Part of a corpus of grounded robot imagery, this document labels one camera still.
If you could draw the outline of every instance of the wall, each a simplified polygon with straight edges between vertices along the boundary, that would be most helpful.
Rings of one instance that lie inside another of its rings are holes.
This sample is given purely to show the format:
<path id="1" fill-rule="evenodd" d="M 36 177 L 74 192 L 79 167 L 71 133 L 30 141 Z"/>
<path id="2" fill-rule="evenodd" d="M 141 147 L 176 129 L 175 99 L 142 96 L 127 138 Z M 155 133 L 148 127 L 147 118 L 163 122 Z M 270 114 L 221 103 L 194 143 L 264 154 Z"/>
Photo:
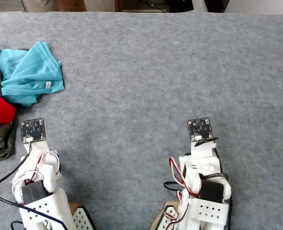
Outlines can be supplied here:
<path id="1" fill-rule="evenodd" d="M 230 0 L 226 12 L 283 14 L 283 0 Z"/>
<path id="2" fill-rule="evenodd" d="M 87 11 L 114 12 L 115 0 L 84 0 Z"/>

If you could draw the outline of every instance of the black circuit board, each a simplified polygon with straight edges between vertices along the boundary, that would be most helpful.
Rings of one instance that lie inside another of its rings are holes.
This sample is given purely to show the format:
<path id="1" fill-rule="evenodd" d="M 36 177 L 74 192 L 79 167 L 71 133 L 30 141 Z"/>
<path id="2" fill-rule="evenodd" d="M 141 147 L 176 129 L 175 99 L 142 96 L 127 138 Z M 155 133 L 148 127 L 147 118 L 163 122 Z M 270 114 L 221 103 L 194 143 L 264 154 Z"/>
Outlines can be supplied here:
<path id="1" fill-rule="evenodd" d="M 36 141 L 46 140 L 45 121 L 43 118 L 22 121 L 20 123 L 22 144 L 28 143 L 27 138 L 33 137 Z"/>
<path id="2" fill-rule="evenodd" d="M 187 121 L 191 142 L 213 138 L 212 127 L 208 117 Z"/>

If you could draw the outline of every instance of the white wire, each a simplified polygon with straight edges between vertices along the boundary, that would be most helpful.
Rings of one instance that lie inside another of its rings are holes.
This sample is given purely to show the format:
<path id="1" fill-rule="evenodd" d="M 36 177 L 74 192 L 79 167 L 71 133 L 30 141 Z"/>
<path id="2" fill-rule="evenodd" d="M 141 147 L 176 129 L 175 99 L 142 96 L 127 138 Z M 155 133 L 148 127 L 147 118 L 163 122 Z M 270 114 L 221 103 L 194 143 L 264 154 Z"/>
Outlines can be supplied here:
<path id="1" fill-rule="evenodd" d="M 180 206 L 181 206 L 181 191 L 180 190 L 176 191 L 176 197 L 179 199 Z"/>
<path id="2" fill-rule="evenodd" d="M 49 154 L 52 154 L 53 156 L 56 157 L 57 159 L 57 170 L 56 170 L 56 174 L 59 172 L 59 167 L 60 167 L 60 161 L 59 161 L 59 157 L 57 156 L 57 151 L 56 150 L 51 150 L 51 151 L 48 151 L 48 152 L 45 152 L 44 154 L 41 155 L 41 160 L 43 161 L 44 160 L 44 157 L 45 155 L 49 153 Z"/>
<path id="3" fill-rule="evenodd" d="M 175 180 L 178 184 L 180 184 L 181 186 L 184 186 L 184 187 L 187 189 L 187 191 L 188 191 L 189 194 L 193 195 L 194 193 L 191 191 L 190 187 L 187 185 L 186 180 L 185 180 L 183 174 L 181 173 L 181 171 L 179 170 L 179 167 L 177 166 L 177 164 L 176 164 L 174 158 L 173 158 L 173 157 L 170 157 L 170 158 L 169 158 L 169 162 L 170 162 L 170 168 L 171 168 L 172 176 L 173 176 L 174 180 Z M 176 171 L 177 171 L 178 174 L 181 176 L 182 182 L 180 182 L 180 181 L 176 178 L 176 176 L 175 176 L 175 174 L 174 174 L 173 167 L 176 168 Z"/>
<path id="4" fill-rule="evenodd" d="M 31 174 L 30 176 L 28 176 L 28 175 L 26 175 L 27 173 L 37 173 L 37 174 L 39 174 L 40 176 L 42 176 L 42 179 L 44 179 L 45 177 L 43 176 L 43 174 L 41 173 L 41 172 L 39 172 L 39 171 L 37 171 L 37 170 L 29 170 L 29 171 L 25 171 L 25 172 L 23 172 L 21 175 L 19 175 L 13 182 L 12 182 L 12 186 L 11 186 L 11 192 L 14 194 L 14 192 L 15 192 L 15 186 L 18 184 L 18 183 L 20 183 L 20 182 L 22 182 L 22 181 L 24 181 L 24 180 L 26 180 L 26 179 L 31 179 L 32 177 L 33 177 L 33 174 Z"/>

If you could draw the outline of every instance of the folded shirt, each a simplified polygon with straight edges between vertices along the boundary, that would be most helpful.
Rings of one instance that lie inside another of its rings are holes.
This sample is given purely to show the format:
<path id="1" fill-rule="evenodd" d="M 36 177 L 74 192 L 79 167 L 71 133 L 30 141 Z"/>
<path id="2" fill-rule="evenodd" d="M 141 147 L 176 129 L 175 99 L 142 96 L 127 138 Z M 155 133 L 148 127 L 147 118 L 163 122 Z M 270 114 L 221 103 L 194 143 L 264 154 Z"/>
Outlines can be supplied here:
<path id="1" fill-rule="evenodd" d="M 31 106 L 41 94 L 63 90 L 60 66 L 46 42 L 37 42 L 29 51 L 0 50 L 2 96 L 7 102 Z"/>

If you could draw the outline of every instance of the red wire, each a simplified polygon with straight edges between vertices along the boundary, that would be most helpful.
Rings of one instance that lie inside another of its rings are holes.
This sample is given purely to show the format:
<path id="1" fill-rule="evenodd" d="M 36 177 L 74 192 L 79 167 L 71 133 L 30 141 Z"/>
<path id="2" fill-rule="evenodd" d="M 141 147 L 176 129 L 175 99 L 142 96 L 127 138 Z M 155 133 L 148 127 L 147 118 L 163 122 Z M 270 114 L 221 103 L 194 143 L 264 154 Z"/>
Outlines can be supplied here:
<path id="1" fill-rule="evenodd" d="M 190 189 L 190 187 L 186 184 L 185 178 L 183 176 L 183 174 L 181 173 L 181 171 L 179 170 L 179 167 L 177 166 L 177 164 L 175 163 L 174 159 L 172 157 L 169 158 L 169 165 L 171 168 L 171 171 L 173 170 L 173 166 L 175 167 L 175 170 L 178 172 L 178 174 L 181 176 L 181 179 L 179 180 L 175 174 L 174 177 L 177 180 L 177 182 L 179 184 L 184 184 L 185 188 L 187 189 L 188 193 L 192 196 L 199 196 L 199 194 L 193 193 L 192 190 Z"/>
<path id="2" fill-rule="evenodd" d="M 42 155 L 40 156 L 40 158 L 39 158 L 39 160 L 38 160 L 38 162 L 37 162 L 36 167 L 35 167 L 34 170 L 36 170 L 37 165 L 39 164 L 39 162 L 40 162 L 40 160 L 41 160 L 41 157 L 42 157 Z M 29 183 L 34 179 L 35 174 L 36 174 L 36 173 L 33 173 L 31 179 L 30 179 L 29 181 L 25 182 L 25 184 L 29 184 Z"/>

